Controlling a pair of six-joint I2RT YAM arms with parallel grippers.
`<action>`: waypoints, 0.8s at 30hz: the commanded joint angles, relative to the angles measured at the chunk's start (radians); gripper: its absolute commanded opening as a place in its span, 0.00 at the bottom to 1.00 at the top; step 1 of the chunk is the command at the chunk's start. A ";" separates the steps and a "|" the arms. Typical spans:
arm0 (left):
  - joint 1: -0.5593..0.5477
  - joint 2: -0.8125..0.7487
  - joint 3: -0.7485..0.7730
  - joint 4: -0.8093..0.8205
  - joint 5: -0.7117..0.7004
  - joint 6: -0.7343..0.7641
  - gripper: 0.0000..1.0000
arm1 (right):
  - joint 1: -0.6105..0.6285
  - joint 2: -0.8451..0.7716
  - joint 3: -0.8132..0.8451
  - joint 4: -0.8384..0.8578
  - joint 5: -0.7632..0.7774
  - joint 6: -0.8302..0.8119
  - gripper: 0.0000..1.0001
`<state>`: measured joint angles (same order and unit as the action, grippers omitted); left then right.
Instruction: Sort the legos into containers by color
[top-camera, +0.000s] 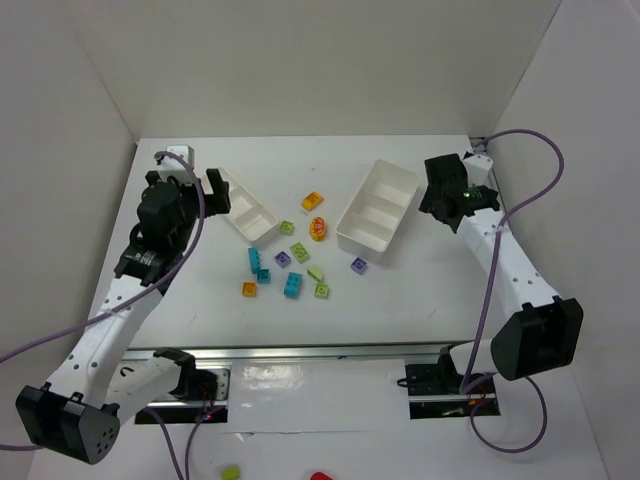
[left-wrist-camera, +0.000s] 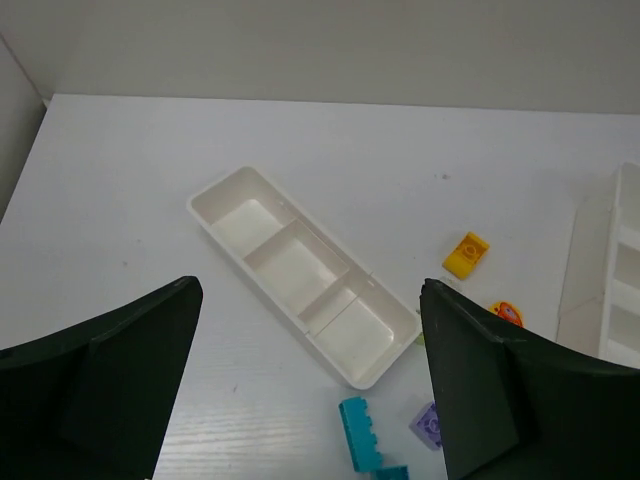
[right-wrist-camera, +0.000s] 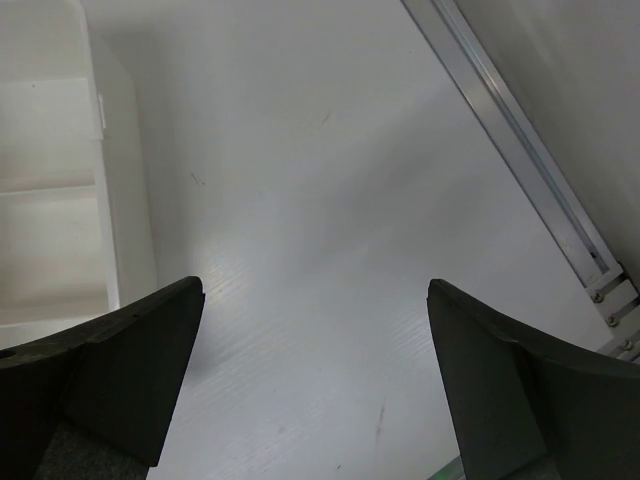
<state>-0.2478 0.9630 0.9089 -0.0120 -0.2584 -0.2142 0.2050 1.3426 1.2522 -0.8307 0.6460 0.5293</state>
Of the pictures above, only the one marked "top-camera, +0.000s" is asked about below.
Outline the teal long lego brick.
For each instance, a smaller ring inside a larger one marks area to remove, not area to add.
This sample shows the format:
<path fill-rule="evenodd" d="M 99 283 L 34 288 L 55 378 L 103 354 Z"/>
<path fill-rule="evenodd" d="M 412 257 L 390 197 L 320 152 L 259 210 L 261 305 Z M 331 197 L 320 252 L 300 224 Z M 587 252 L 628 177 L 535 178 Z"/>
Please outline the teal long lego brick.
<path fill-rule="evenodd" d="M 254 275 L 257 275 L 258 272 L 262 268 L 262 266 L 261 266 L 261 257 L 260 257 L 260 253 L 259 253 L 258 249 L 255 248 L 255 247 L 249 247 L 248 248 L 248 258 L 249 258 L 249 265 L 250 265 L 251 272 Z"/>

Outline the green square lego brick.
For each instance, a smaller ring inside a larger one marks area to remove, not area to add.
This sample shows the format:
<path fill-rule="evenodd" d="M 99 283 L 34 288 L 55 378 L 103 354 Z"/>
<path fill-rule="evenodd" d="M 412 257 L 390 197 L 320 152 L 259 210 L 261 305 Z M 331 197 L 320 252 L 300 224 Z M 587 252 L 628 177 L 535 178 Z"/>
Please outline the green square lego brick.
<path fill-rule="evenodd" d="M 283 220 L 279 226 L 280 233 L 287 236 L 291 236 L 294 232 L 294 229 L 294 223 L 287 220 Z"/>

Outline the purple square lego brick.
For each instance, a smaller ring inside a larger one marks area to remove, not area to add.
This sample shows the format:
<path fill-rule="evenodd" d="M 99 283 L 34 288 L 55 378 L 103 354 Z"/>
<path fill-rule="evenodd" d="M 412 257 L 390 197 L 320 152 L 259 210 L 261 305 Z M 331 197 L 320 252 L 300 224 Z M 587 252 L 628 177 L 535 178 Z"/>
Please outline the purple square lego brick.
<path fill-rule="evenodd" d="M 280 251 L 274 257 L 276 264 L 281 268 L 286 268 L 291 263 L 291 257 L 285 252 Z"/>

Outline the orange square lego brick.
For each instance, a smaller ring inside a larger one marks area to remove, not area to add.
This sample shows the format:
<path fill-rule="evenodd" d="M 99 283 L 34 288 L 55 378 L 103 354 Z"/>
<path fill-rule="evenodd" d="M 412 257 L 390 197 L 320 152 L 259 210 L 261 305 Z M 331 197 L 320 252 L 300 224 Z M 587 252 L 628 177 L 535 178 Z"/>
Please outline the orange square lego brick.
<path fill-rule="evenodd" d="M 241 293 L 244 297 L 253 298 L 257 295 L 257 283 L 256 282 L 244 282 L 242 285 Z"/>

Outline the orange sloped lego brick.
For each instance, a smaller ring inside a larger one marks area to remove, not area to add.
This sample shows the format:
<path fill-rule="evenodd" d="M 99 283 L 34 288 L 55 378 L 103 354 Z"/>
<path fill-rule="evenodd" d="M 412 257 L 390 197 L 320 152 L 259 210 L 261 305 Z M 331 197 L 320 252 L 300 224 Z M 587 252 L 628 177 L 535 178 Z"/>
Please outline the orange sloped lego brick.
<path fill-rule="evenodd" d="M 316 191 L 309 193 L 301 202 L 301 206 L 307 212 L 314 210 L 324 200 L 324 197 Z"/>

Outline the green long lego brick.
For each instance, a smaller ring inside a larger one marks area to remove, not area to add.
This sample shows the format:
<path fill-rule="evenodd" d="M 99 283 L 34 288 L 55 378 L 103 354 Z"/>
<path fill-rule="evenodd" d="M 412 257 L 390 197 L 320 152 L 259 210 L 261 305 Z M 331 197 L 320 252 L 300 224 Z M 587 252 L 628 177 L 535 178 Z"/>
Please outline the green long lego brick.
<path fill-rule="evenodd" d="M 293 244 L 290 247 L 291 253 L 294 256 L 294 258 L 299 262 L 299 263 L 304 263 L 307 260 L 310 259 L 310 254 L 307 251 L 307 249 L 300 243 L 297 242 L 295 244 Z"/>

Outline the orange oval printed lego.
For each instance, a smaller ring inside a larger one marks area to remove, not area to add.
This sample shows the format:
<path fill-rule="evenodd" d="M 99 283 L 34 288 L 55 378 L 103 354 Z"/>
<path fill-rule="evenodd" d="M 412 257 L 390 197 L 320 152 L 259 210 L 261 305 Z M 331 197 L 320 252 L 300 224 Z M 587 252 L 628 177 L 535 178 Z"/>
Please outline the orange oval printed lego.
<path fill-rule="evenodd" d="M 309 234 L 313 241 L 320 242 L 325 239 L 327 233 L 327 224 L 323 217 L 314 217 L 309 226 Z"/>

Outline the teal rounded lego brick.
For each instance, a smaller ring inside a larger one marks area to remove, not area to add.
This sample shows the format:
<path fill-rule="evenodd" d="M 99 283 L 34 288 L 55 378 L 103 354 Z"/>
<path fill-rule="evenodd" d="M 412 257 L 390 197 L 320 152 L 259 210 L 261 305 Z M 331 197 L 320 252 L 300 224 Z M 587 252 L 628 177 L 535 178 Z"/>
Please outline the teal rounded lego brick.
<path fill-rule="evenodd" d="M 285 285 L 283 288 L 284 296 L 287 298 L 296 299 L 299 296 L 302 284 L 302 275 L 295 272 L 290 272 L 287 275 Z"/>

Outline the purple lego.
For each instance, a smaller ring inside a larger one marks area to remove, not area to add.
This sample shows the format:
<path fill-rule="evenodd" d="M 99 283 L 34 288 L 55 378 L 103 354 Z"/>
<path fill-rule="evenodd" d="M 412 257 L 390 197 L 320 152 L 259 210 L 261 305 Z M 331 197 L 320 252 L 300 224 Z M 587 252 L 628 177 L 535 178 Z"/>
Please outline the purple lego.
<path fill-rule="evenodd" d="M 356 257 L 351 263 L 351 269 L 359 275 L 363 274 L 367 267 L 367 262 L 360 257 Z"/>

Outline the green sloped lego brick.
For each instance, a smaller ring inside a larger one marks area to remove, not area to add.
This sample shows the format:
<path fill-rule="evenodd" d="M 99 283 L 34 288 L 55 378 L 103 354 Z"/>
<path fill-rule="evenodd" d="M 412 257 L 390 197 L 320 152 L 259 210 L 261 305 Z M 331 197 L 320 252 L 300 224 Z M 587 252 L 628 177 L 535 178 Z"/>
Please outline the green sloped lego brick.
<path fill-rule="evenodd" d="M 315 265 L 310 266 L 307 269 L 307 273 L 311 276 L 316 282 L 322 282 L 324 278 L 323 271 Z"/>

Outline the green lego brick front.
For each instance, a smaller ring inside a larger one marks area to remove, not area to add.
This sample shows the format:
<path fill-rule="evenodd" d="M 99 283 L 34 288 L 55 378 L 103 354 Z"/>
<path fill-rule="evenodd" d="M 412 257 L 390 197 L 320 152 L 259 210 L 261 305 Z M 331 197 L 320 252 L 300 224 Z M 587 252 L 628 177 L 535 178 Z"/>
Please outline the green lego brick front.
<path fill-rule="evenodd" d="M 314 297 L 319 299 L 327 299 L 329 297 L 330 288 L 325 283 L 317 283 L 314 289 Z"/>

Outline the teal square lego brick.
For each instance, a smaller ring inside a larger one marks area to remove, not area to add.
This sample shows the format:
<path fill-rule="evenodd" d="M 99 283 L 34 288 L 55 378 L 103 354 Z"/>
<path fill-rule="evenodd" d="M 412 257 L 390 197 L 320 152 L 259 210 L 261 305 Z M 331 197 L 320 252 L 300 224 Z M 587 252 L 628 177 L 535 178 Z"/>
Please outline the teal square lego brick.
<path fill-rule="evenodd" d="M 271 274 L 268 269 L 259 269 L 256 273 L 258 284 L 268 284 L 271 281 Z"/>

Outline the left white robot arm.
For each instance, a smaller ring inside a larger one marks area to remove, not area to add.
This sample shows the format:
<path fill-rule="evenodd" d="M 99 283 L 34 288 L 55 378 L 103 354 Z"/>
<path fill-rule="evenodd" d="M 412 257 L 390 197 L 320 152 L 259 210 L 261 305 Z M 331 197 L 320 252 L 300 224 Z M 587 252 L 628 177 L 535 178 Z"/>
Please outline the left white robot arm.
<path fill-rule="evenodd" d="M 193 355 L 163 347 L 128 373 L 120 362 L 170 285 L 157 282 L 185 257 L 201 218 L 230 211 L 229 184 L 206 172 L 210 191 L 199 195 L 189 178 L 150 171 L 138 222 L 114 269 L 100 310 L 60 367 L 40 387 L 26 386 L 15 405 L 31 442 L 89 465 L 112 450 L 122 424 L 164 395 L 213 401 L 217 376 Z"/>

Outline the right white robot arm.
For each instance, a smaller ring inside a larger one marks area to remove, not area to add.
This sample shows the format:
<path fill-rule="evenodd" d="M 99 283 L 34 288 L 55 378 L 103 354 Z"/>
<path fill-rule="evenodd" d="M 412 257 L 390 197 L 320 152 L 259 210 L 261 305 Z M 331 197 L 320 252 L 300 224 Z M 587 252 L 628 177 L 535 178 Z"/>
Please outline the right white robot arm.
<path fill-rule="evenodd" d="M 419 207 L 464 239 L 487 275 L 488 299 L 506 319 L 486 339 L 448 347 L 443 354 L 464 382 L 481 374 L 514 381 L 570 365 L 584 318 L 580 303 L 564 299 L 539 274 L 504 221 L 497 191 L 474 185 L 457 154 L 425 162 L 427 190 Z"/>

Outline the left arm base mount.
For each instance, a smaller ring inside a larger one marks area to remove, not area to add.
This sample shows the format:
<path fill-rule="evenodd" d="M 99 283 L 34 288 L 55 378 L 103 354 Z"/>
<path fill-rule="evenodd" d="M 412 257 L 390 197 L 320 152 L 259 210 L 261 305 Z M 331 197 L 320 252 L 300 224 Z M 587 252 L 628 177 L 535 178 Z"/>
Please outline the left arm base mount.
<path fill-rule="evenodd" d="M 147 409 L 168 425 L 194 425 L 199 420 L 204 424 L 227 423 L 231 370 L 213 365 L 206 371 L 209 376 L 185 399 L 166 394 L 149 403 Z"/>

